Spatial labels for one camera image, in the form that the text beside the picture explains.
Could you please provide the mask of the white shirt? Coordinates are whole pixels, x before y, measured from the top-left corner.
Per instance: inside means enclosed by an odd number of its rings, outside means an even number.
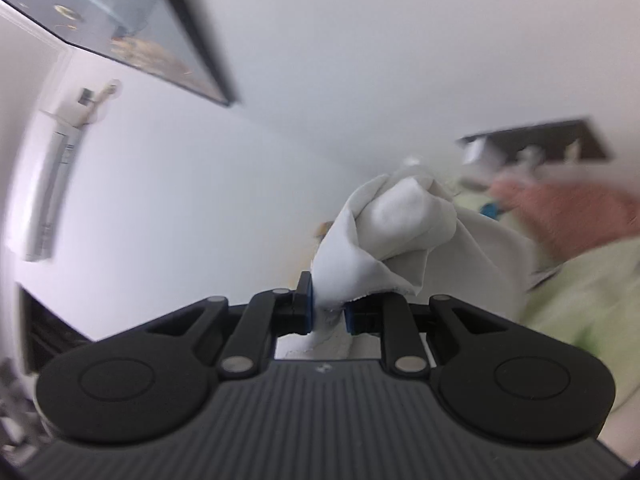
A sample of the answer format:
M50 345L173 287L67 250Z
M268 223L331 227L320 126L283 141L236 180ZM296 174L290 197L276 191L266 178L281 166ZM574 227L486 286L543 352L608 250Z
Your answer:
M529 238L456 205L423 169L383 174L349 196L319 244L311 263L314 329L281 337L276 356L378 358L378 338L349 335L343 310L376 292L398 292L415 304L453 296L516 321L536 272Z

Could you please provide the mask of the light green fleece blanket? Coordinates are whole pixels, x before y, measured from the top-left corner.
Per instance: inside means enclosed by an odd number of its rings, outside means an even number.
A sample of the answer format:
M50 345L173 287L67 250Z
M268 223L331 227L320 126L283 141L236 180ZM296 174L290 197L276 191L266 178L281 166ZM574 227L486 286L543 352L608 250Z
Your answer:
M590 352L610 369L616 397L600 438L628 462L638 460L639 235L555 260L488 193L459 191L454 201L472 211L494 207L493 219L533 242L534 284L518 320Z

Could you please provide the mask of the pink blanket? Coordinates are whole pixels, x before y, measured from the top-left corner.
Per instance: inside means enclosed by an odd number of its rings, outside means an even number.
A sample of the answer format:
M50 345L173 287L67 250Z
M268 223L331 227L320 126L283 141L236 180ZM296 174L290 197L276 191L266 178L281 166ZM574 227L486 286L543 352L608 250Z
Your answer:
M639 235L639 199L594 182L495 180L488 194L555 260Z

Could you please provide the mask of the black tv screen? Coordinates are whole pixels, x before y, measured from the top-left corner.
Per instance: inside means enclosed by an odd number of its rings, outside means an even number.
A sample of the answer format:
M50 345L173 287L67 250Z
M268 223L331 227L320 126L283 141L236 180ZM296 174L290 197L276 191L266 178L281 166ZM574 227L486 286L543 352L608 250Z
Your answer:
M37 298L18 286L17 349L26 375L37 374L63 353L90 344L91 338L45 307Z

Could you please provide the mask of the white air conditioner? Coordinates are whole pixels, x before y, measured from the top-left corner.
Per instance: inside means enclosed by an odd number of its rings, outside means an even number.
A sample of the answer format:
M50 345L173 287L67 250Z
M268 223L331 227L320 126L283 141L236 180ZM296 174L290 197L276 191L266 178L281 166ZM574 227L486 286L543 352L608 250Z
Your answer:
M24 260L38 261L52 256L58 213L82 128L38 112L27 133L21 250Z

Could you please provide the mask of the dark wall shelf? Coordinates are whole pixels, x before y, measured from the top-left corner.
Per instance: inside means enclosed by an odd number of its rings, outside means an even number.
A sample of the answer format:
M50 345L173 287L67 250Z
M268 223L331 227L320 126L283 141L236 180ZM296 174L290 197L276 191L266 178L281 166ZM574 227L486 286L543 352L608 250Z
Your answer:
M464 149L465 165L480 164L491 170L515 166L525 154L538 164L566 162L570 152L578 162L608 162L611 151L586 118L538 122L538 124L486 131L457 140Z

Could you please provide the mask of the framed wall picture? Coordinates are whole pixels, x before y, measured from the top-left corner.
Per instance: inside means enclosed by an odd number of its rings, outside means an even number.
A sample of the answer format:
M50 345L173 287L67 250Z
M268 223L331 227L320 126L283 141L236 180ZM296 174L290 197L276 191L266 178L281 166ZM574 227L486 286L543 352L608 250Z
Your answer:
M2 0L72 47L223 106L235 96L186 0Z

